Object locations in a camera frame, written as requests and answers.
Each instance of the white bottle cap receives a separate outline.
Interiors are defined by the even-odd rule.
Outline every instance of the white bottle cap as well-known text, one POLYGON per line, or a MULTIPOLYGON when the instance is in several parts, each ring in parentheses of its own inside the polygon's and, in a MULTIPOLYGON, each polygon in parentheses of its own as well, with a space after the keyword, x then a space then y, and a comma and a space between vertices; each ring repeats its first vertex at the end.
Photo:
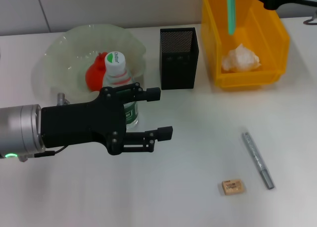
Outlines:
POLYGON ((125 57, 120 52, 110 52, 105 57, 106 72, 110 76, 122 75, 125 72, 125 57))

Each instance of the bottle label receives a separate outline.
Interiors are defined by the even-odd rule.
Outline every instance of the bottle label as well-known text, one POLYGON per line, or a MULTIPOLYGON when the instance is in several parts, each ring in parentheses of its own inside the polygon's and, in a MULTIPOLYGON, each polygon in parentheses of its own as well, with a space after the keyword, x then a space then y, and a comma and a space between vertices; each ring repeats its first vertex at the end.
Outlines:
POLYGON ((129 107, 126 107, 124 111, 125 111, 125 123, 131 124, 138 117, 138 104, 134 102, 129 107))

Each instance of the black mesh pen holder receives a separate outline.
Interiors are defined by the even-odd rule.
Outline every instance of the black mesh pen holder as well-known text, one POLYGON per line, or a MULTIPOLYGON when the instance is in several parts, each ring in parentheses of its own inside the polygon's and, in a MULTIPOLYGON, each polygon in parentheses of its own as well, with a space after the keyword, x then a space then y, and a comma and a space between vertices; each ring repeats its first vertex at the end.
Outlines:
POLYGON ((162 90, 194 88, 198 54, 195 28, 161 29, 159 70, 162 90))

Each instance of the eraser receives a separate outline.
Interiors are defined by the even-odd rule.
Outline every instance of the eraser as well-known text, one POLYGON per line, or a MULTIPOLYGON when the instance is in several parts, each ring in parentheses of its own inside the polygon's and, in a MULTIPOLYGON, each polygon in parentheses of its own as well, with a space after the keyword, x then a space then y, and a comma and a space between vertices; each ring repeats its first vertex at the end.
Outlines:
POLYGON ((223 181, 222 188, 225 195, 233 195, 244 192, 243 183, 240 179, 223 181))

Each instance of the silver robot arm cylinder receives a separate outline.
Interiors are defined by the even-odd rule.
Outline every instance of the silver robot arm cylinder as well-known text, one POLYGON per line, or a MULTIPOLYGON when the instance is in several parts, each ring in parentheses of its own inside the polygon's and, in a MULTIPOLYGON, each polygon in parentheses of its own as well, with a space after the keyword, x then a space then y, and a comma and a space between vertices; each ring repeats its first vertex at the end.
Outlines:
POLYGON ((41 107, 0 109, 0 156, 27 157, 45 151, 40 135, 41 107))

